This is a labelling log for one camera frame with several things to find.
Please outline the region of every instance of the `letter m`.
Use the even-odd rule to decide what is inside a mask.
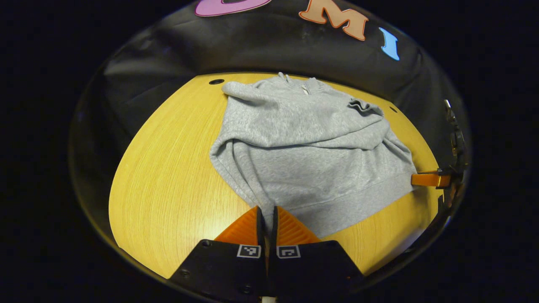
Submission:
[[[348,22],[348,25],[342,30],[358,40],[365,41],[363,32],[365,23],[369,19],[353,9],[341,11],[332,0],[310,0],[307,10],[300,12],[300,17],[311,22],[325,24],[327,20],[323,17],[324,11],[326,11],[329,22],[334,28],[341,27]]]

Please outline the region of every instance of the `wooden table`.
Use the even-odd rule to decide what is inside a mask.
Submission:
[[[199,240],[214,239],[250,209],[215,171],[209,151],[219,134],[227,103],[222,85],[227,81],[253,83],[274,76],[199,75],[153,113],[127,148],[110,191],[110,225],[119,247],[157,274],[170,278]],[[210,85],[214,79],[225,82]],[[412,151],[418,171],[438,168],[423,137],[392,103],[326,83],[382,108],[394,133]],[[369,274],[422,233],[436,215],[437,199],[442,194],[435,188],[420,188],[322,240],[338,240],[357,267]]]

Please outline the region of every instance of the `blue letter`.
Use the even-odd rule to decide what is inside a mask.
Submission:
[[[382,51],[389,57],[399,61],[399,55],[397,55],[397,37],[393,36],[387,30],[379,27],[380,31],[384,34],[385,45],[382,46]]]

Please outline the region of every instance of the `gray hoodie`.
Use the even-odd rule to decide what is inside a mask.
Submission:
[[[413,190],[410,150],[382,110],[310,78],[228,82],[210,159],[268,231],[281,206],[318,237],[352,226]]]

